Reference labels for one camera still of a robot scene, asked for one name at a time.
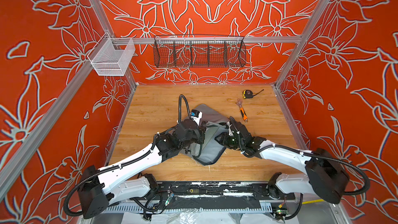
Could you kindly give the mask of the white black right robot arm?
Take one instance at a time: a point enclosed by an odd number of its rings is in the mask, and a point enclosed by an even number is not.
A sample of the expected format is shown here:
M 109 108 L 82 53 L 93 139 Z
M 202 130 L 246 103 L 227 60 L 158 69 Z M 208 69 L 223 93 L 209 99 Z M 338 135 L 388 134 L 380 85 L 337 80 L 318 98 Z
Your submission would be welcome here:
M 279 173 L 269 181 L 279 192 L 313 194 L 328 203 L 339 204 L 343 196 L 361 195 L 370 189 L 370 179 L 362 169 L 333 157 L 324 149 L 300 150 L 252 136 L 245 125 L 233 117 L 227 122 L 227 128 L 227 132 L 215 138 L 220 145 L 238 150 L 247 158 L 271 160 L 299 171 L 294 175 Z M 346 190 L 350 181 L 348 168 L 362 177 L 361 188 Z

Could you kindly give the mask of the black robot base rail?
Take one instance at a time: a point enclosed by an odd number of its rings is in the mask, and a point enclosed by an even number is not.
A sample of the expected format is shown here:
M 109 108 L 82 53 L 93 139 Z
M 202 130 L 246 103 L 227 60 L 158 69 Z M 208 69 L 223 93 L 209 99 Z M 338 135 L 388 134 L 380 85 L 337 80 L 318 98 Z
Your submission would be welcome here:
M 155 192 L 173 193 L 176 197 L 252 197 L 255 200 L 292 201 L 293 194 L 272 198 L 266 181 L 159 181 Z

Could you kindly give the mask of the grey zippered laptop bag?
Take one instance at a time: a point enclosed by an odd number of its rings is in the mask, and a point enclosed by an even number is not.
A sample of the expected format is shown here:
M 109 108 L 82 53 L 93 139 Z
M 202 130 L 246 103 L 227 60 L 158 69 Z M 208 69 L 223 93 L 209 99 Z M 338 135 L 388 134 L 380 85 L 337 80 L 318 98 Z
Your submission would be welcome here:
M 194 109 L 202 112 L 200 125 L 206 128 L 204 143 L 193 143 L 180 154 L 190 157 L 202 166 L 210 166 L 215 164 L 227 149 L 216 141 L 216 137 L 229 132 L 229 118 L 205 104 L 200 104 Z

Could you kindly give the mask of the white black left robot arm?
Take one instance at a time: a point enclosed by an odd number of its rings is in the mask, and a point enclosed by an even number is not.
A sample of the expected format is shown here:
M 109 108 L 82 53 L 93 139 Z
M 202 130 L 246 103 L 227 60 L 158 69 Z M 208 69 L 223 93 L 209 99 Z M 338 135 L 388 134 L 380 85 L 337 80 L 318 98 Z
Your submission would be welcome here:
M 157 133 L 151 144 L 143 150 L 110 166 L 86 168 L 79 181 L 66 195 L 63 211 L 66 215 L 92 218 L 116 199 L 118 186 L 127 179 L 150 167 L 161 164 L 187 149 L 194 143 L 202 145 L 205 128 L 200 125 L 203 113 L 188 109 L 186 119 L 166 131 Z

